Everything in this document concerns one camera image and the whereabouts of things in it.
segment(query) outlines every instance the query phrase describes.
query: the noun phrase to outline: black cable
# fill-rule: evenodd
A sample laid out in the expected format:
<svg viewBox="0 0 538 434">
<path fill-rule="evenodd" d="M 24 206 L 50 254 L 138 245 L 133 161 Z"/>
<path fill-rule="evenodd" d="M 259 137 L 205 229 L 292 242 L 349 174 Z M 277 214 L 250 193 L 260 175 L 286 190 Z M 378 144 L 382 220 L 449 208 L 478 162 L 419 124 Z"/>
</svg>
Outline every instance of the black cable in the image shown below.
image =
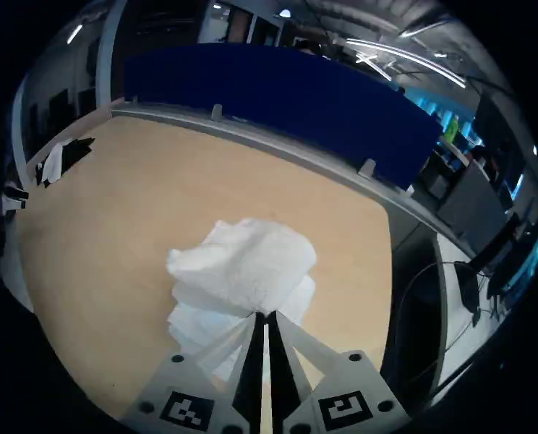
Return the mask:
<svg viewBox="0 0 538 434">
<path fill-rule="evenodd" d="M 305 3 L 305 6 L 308 8 L 308 10 L 311 11 L 317 22 L 319 22 L 319 24 L 321 25 L 321 28 L 323 29 L 323 32 L 325 32 L 325 37 L 328 39 L 329 44 L 333 46 L 333 41 L 329 38 L 328 30 L 323 25 L 323 21 L 321 21 L 321 18 L 319 17 L 319 15 L 317 15 L 317 12 L 311 7 L 307 0 L 303 0 L 303 2 Z"/>
<path fill-rule="evenodd" d="M 403 388 L 406 388 L 407 386 L 409 386 L 412 383 L 416 382 L 420 377 L 422 377 L 425 373 L 427 373 L 432 366 L 434 366 L 442 357 L 445 356 L 445 353 L 447 353 L 449 351 L 449 349 L 452 348 L 452 346 L 454 346 L 454 344 L 462 337 L 462 335 L 464 333 L 466 333 L 466 330 L 468 330 L 468 328 L 470 327 L 471 324 L 472 324 L 472 320 L 470 320 L 468 322 L 468 324 L 466 324 L 466 327 L 464 327 L 462 332 L 460 332 L 460 334 L 457 335 L 457 337 L 452 341 L 452 343 L 446 347 L 446 349 L 443 351 L 443 353 L 440 355 L 440 357 L 438 357 L 436 360 L 434 360 L 432 363 L 430 363 L 428 366 L 426 366 L 426 368 L 423 371 L 421 371 L 419 374 L 417 374 L 414 377 L 411 377 L 410 379 L 406 380 L 404 382 L 404 384 L 403 384 Z"/>
<path fill-rule="evenodd" d="M 436 261 L 436 262 L 430 263 L 429 265 L 426 265 L 425 267 L 423 267 L 423 269 L 421 269 L 420 271 L 418 271 L 418 273 L 416 273 L 416 275 L 409 281 L 408 285 L 406 286 L 406 289 L 403 291 L 403 294 L 402 294 L 401 299 L 400 299 L 400 304 L 399 304 L 398 309 L 396 311 L 397 312 L 396 313 L 396 333 L 394 334 L 394 337 L 393 337 L 393 345 L 396 348 L 396 359 L 399 359 L 399 353 L 400 353 L 400 348 L 398 346 L 398 334 L 399 334 L 399 330 L 400 330 L 399 325 L 400 325 L 400 322 L 401 322 L 401 315 L 402 315 L 402 312 L 403 312 L 404 300 L 406 299 L 406 296 L 407 296 L 410 288 L 414 285 L 414 282 L 425 271 L 429 270 L 431 267 L 435 267 L 436 265 L 448 265 L 448 264 L 450 264 L 450 265 L 459 264 L 459 265 L 466 266 L 466 267 L 474 270 L 469 264 L 459 262 L 459 261 Z M 478 273 L 476 273 L 476 275 L 477 276 L 482 276 L 482 277 L 485 277 L 485 278 L 488 277 L 486 274 L 483 274 L 482 272 L 478 272 Z M 484 282 L 485 282 L 485 279 L 482 279 L 482 281 L 480 282 L 480 285 L 478 287 L 478 294 L 482 290 L 482 286 L 484 285 Z M 456 337 L 456 339 L 454 339 L 454 342 L 452 342 L 452 344 L 450 344 L 450 346 L 444 350 L 444 352 L 440 355 L 440 357 L 443 357 L 443 355 L 452 347 L 452 345 L 454 345 L 458 341 L 458 339 L 460 339 L 461 335 L 468 329 L 468 327 L 466 327 L 464 329 L 464 331 L 460 334 L 460 336 L 458 336 L 458 337 Z M 422 375 L 424 375 L 427 372 L 427 370 L 429 370 L 433 365 L 435 365 L 435 363 L 437 363 L 438 360 L 439 360 L 439 358 L 437 358 L 434 362 L 432 362 L 428 367 L 426 367 L 420 374 L 417 374 L 414 378 L 417 379 L 418 377 L 421 377 Z M 390 382 L 391 378 L 392 378 L 392 375 L 390 375 L 390 377 L 388 378 L 388 383 Z"/>
<path fill-rule="evenodd" d="M 429 270 L 431 267 L 435 267 L 436 265 L 447 265 L 447 264 L 451 264 L 451 265 L 454 265 L 454 264 L 459 264 L 459 265 L 462 265 L 462 266 L 466 266 L 470 269 L 473 270 L 473 268 L 468 265 L 467 263 L 463 263 L 463 262 L 458 262 L 458 261 L 436 261 L 436 262 L 433 262 L 433 263 L 430 263 L 429 265 L 426 265 L 425 267 L 423 267 L 423 269 L 421 269 L 408 283 L 408 285 L 406 286 L 406 289 L 403 291 L 403 294 L 401 296 L 401 300 L 400 300 L 400 304 L 398 306 L 398 309 L 397 309 L 397 313 L 396 313 L 396 334 L 394 335 L 394 339 L 393 339 L 393 344 L 396 346 L 396 348 L 398 347 L 398 332 L 399 332 L 399 325 L 400 325 L 400 322 L 401 322 L 401 313 L 403 311 L 403 307 L 404 307 L 404 300 L 406 299 L 406 295 L 408 294 L 410 288 L 414 285 L 414 282 L 422 275 L 422 273 L 424 273 L 426 270 Z M 483 276 L 483 277 L 488 277 L 487 275 L 481 273 L 481 272 L 478 272 L 476 273 L 478 276 Z M 480 290 L 482 289 L 482 286 L 480 286 L 478 288 L 478 293 L 480 292 Z"/>
</svg>

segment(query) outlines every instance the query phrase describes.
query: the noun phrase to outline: table surface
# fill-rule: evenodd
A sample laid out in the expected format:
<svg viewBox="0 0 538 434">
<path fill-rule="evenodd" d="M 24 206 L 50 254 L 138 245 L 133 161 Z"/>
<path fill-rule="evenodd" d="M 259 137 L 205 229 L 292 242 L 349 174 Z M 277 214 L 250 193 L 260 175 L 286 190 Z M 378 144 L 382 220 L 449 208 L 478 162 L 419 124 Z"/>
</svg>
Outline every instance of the table surface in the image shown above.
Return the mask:
<svg viewBox="0 0 538 434">
<path fill-rule="evenodd" d="M 379 369 L 391 303 L 381 205 L 189 129 L 119 116 L 85 137 L 95 138 L 93 152 L 48 189 L 33 186 L 17 225 L 35 314 L 101 409 L 122 416 L 178 351 L 166 322 L 175 305 L 167 253 L 201 243 L 217 220 L 268 219 L 305 235 L 317 252 L 309 273 L 317 289 L 304 329 L 335 350 L 364 350 Z"/>
<path fill-rule="evenodd" d="M 437 260 L 441 262 L 470 262 L 468 256 L 441 234 L 436 237 L 435 251 Z M 467 361 L 493 335 L 502 321 L 502 318 L 498 320 L 496 317 L 491 317 L 488 312 L 481 312 L 476 327 L 471 324 L 468 327 L 472 314 L 462 305 L 460 286 L 454 265 L 442 264 L 439 265 L 438 270 L 442 292 L 443 335 L 440 348 L 442 357 L 437 364 L 438 369 L 435 377 L 436 386 L 439 386 Z M 479 306 L 480 309 L 492 311 L 493 301 L 486 298 L 489 281 L 487 277 L 478 276 Z M 440 392 L 434 402 L 441 399 L 446 390 Z"/>
</svg>

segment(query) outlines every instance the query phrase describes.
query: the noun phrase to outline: person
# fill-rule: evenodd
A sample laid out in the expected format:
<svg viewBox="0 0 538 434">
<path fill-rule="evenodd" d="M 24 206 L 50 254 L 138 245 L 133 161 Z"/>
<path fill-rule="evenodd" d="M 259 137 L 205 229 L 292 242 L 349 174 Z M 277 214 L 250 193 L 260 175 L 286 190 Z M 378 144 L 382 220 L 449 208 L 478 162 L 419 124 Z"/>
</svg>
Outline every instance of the person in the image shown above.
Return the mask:
<svg viewBox="0 0 538 434">
<path fill-rule="evenodd" d="M 444 140 L 448 143 L 452 143 L 456 137 L 456 133 L 458 132 L 458 119 L 458 115 L 455 114 L 443 135 Z"/>
<path fill-rule="evenodd" d="M 294 47 L 296 50 L 302 51 L 313 56 L 321 56 L 321 45 L 315 41 L 304 39 L 297 41 Z"/>
</svg>

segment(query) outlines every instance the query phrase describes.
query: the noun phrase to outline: cable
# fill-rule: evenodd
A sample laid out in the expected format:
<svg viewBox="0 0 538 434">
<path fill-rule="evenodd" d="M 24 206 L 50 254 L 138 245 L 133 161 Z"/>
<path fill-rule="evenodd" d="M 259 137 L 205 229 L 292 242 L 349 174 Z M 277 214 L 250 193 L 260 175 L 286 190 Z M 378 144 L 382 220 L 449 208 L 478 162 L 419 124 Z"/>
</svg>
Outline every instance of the cable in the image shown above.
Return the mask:
<svg viewBox="0 0 538 434">
<path fill-rule="evenodd" d="M 463 266 L 466 266 L 470 269 L 473 270 L 473 268 L 468 265 L 467 263 L 462 263 L 462 262 L 457 262 L 457 261 L 436 261 L 436 262 L 433 262 L 433 263 L 430 263 L 429 265 L 426 265 L 425 267 L 423 267 L 408 283 L 408 285 L 406 286 L 406 289 L 403 291 L 403 294 L 401 296 L 401 300 L 400 300 L 400 304 L 398 306 L 398 309 L 397 309 L 397 314 L 396 314 L 396 334 L 394 335 L 393 337 L 393 344 L 396 346 L 396 348 L 398 347 L 398 333 L 399 333 L 399 325 L 400 325 L 400 322 L 401 322 L 401 313 L 403 311 L 403 307 L 404 307 L 404 300 L 406 299 L 406 296 L 410 290 L 410 288 L 414 285 L 414 282 L 426 271 L 426 270 L 429 270 L 431 267 L 435 267 L 436 265 L 447 265 L 447 264 L 451 264 L 451 265 L 454 265 L 454 264 L 459 264 L 459 265 L 463 265 Z M 481 272 L 478 272 L 477 275 L 479 276 L 483 276 L 483 277 L 488 277 L 487 275 L 481 273 Z M 482 286 L 480 286 L 478 288 L 478 293 L 480 292 L 480 290 L 482 289 Z"/>
<path fill-rule="evenodd" d="M 398 334 L 399 334 L 399 330 L 400 330 L 400 322 L 401 322 L 401 316 L 402 316 L 402 312 L 403 312 L 403 308 L 404 308 L 404 300 L 406 299 L 406 296 L 408 295 L 409 293 L 409 290 L 410 288 L 414 285 L 414 282 L 427 270 L 429 270 L 431 267 L 435 267 L 436 265 L 455 265 L 455 264 L 459 264 L 459 265 L 462 265 L 462 266 L 466 266 L 467 268 L 470 268 L 472 270 L 474 270 L 469 264 L 467 263 L 462 263 L 462 262 L 458 262 L 458 261 L 436 261 L 436 262 L 433 262 L 433 263 L 430 263 L 429 265 L 426 265 L 425 267 L 423 267 L 423 269 L 421 269 L 420 271 L 418 271 L 418 273 L 416 273 L 416 275 L 409 281 L 408 285 L 406 286 L 406 289 L 403 291 L 403 294 L 401 296 L 401 299 L 400 299 L 400 303 L 399 303 L 399 306 L 398 306 L 398 309 L 397 309 L 397 313 L 396 313 L 396 332 L 394 334 L 394 337 L 393 337 L 393 345 L 394 347 L 396 348 L 396 359 L 399 359 L 399 353 L 400 353 L 400 349 L 399 349 L 399 346 L 398 346 Z M 478 276 L 482 276 L 482 277 L 485 277 L 487 278 L 488 276 L 486 274 L 483 274 L 482 272 L 478 272 L 476 273 Z M 478 287 L 478 294 L 480 293 L 480 291 L 482 290 L 482 286 L 484 285 L 484 282 L 486 281 L 486 279 L 482 279 L 482 281 L 480 282 L 480 285 Z M 469 327 L 469 324 L 467 325 L 467 327 L 464 329 L 464 331 L 462 333 L 460 333 L 459 336 L 456 337 L 456 339 L 454 339 L 454 341 L 450 344 L 450 346 L 448 348 L 446 348 L 443 352 L 443 354 L 441 355 L 441 357 L 443 357 L 443 355 L 452 347 L 452 345 L 454 345 L 458 339 L 461 338 L 461 335 L 464 334 L 464 332 L 468 329 Z M 416 375 L 416 377 L 414 377 L 414 379 L 417 379 L 418 377 L 424 375 L 427 370 L 429 370 L 433 365 L 435 365 L 435 363 L 437 363 L 439 359 L 437 358 L 434 362 L 432 362 L 432 364 L 430 364 L 428 367 L 426 367 L 420 374 Z"/>
<path fill-rule="evenodd" d="M 420 377 L 422 377 L 426 372 L 428 372 L 428 371 L 430 370 L 430 368 L 431 368 L 432 366 L 434 366 L 434 365 L 438 362 L 438 360 L 440 360 L 442 357 L 445 356 L 445 353 L 447 353 L 447 352 L 450 350 L 450 348 L 452 348 L 452 346 L 454 346 L 454 344 L 455 344 L 455 343 L 462 337 L 462 335 L 463 335 L 464 333 L 466 333 L 466 330 L 468 330 L 468 328 L 470 327 L 471 324 L 472 324 L 472 320 L 470 320 L 470 321 L 468 322 L 468 324 L 466 325 L 466 327 L 464 327 L 464 329 L 462 330 L 462 332 L 460 332 L 460 334 L 457 335 L 457 337 L 452 341 L 452 343 L 446 347 L 446 349 L 443 351 L 443 353 L 440 355 L 440 357 L 438 357 L 436 360 L 434 360 L 432 363 L 430 363 L 428 366 L 426 366 L 426 368 L 425 368 L 423 371 L 421 371 L 419 374 L 417 374 L 417 375 L 415 375 L 414 377 L 411 377 L 410 379 L 406 380 L 406 381 L 404 382 L 404 384 L 403 384 L 403 387 L 405 388 L 405 387 L 411 385 L 411 384 L 414 383 L 416 380 L 418 380 Z"/>
</svg>

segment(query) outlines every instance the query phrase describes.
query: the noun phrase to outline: ceiling light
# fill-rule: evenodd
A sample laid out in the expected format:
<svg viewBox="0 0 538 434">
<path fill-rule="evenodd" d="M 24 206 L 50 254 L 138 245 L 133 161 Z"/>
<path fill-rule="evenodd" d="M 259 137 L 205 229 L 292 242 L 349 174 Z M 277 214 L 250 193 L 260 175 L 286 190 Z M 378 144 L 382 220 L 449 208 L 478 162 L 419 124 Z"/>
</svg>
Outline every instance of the ceiling light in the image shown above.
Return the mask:
<svg viewBox="0 0 538 434">
<path fill-rule="evenodd" d="M 431 60 L 425 59 L 424 57 L 418 56 L 417 54 L 410 53 L 409 51 L 402 50 L 400 48 L 392 47 L 383 45 L 381 43 L 376 42 L 369 42 L 369 41 L 363 41 L 361 39 L 353 39 L 350 38 L 347 40 L 347 43 L 350 45 L 356 45 L 361 47 L 367 47 L 367 48 L 373 48 L 375 50 L 379 51 L 385 51 L 386 53 L 395 54 L 396 56 L 403 57 L 405 59 L 414 61 L 426 68 L 431 69 L 434 72 L 437 72 L 438 74 L 446 77 L 448 80 L 453 81 L 461 88 L 465 89 L 466 84 L 464 78 L 460 77 L 459 75 L 455 74 L 454 72 L 450 71 L 449 69 L 443 67 L 442 65 L 439 65 L 437 63 L 434 63 Z"/>
<path fill-rule="evenodd" d="M 359 61 L 365 62 L 365 64 L 372 68 L 374 71 L 376 71 L 379 75 L 381 75 L 383 78 L 385 78 L 387 81 L 391 81 L 391 77 L 388 75 L 387 72 L 385 72 L 383 69 L 381 69 L 378 65 L 372 62 L 372 59 L 375 59 L 377 56 L 366 56 L 363 53 L 357 52 L 357 58 L 358 61 L 356 63 L 359 63 Z"/>
<path fill-rule="evenodd" d="M 72 34 L 70 35 L 70 38 L 66 41 L 67 44 L 70 44 L 72 42 L 72 39 L 78 34 L 78 32 L 82 29 L 82 24 L 79 24 L 76 26 L 76 28 L 72 31 Z"/>
<path fill-rule="evenodd" d="M 362 62 L 365 62 L 366 60 L 377 59 L 377 54 L 366 55 L 366 54 L 357 52 L 356 56 L 357 56 L 357 60 L 355 61 L 355 63 L 362 63 Z"/>
<path fill-rule="evenodd" d="M 434 27 L 438 27 L 444 24 L 447 24 L 450 22 L 450 20 L 444 19 L 437 22 L 433 22 L 432 24 L 423 25 L 423 26 L 414 26 L 412 29 L 406 29 L 403 32 L 399 34 L 400 38 L 410 38 L 411 36 L 417 35 L 418 33 L 425 32 L 426 30 L 433 29 Z"/>
</svg>

